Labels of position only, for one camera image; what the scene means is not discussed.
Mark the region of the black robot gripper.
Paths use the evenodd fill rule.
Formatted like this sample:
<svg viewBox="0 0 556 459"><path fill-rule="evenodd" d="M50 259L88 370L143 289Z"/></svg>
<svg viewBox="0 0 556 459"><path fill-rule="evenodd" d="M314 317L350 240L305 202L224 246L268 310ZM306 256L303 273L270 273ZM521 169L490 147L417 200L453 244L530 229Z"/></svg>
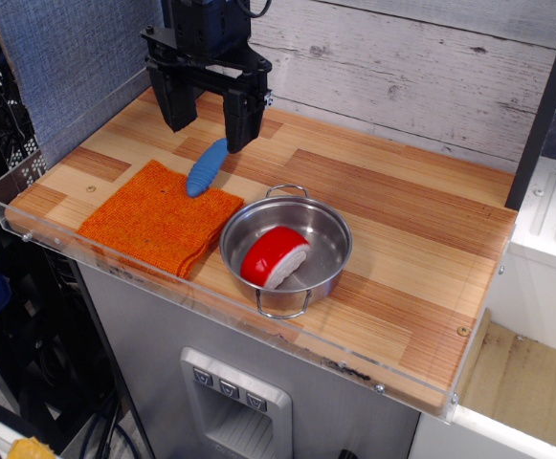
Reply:
<svg viewBox="0 0 556 459"><path fill-rule="evenodd" d="M241 151L260 131L272 104L271 62L249 45L254 12L249 1L169 1L165 28L147 26L146 68L164 121L173 132L197 118L194 91L224 94L227 148Z"/></svg>

